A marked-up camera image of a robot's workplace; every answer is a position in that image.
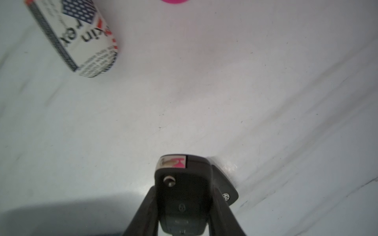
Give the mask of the black slim key fob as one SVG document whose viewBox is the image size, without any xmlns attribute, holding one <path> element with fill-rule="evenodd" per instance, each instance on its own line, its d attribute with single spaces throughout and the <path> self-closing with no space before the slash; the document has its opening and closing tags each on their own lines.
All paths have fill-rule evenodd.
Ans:
<svg viewBox="0 0 378 236">
<path fill-rule="evenodd" d="M 158 217 L 165 233 L 204 233 L 212 204 L 211 183 L 211 164 L 204 157 L 169 154 L 158 160 L 155 187 Z"/>
</svg>

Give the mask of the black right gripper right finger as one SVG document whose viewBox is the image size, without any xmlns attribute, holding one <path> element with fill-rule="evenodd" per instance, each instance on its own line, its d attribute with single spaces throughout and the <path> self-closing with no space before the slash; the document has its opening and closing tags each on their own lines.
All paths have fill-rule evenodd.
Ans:
<svg viewBox="0 0 378 236">
<path fill-rule="evenodd" d="M 246 236 L 221 192 L 213 187 L 213 203 L 209 213 L 210 236 Z"/>
</svg>

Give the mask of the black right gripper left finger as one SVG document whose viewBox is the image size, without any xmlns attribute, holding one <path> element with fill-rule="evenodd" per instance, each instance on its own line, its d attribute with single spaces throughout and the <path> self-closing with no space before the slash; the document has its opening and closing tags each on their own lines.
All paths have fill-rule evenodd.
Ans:
<svg viewBox="0 0 378 236">
<path fill-rule="evenodd" d="M 131 223 L 122 236 L 157 236 L 158 235 L 158 205 L 156 188 L 148 191 Z"/>
</svg>

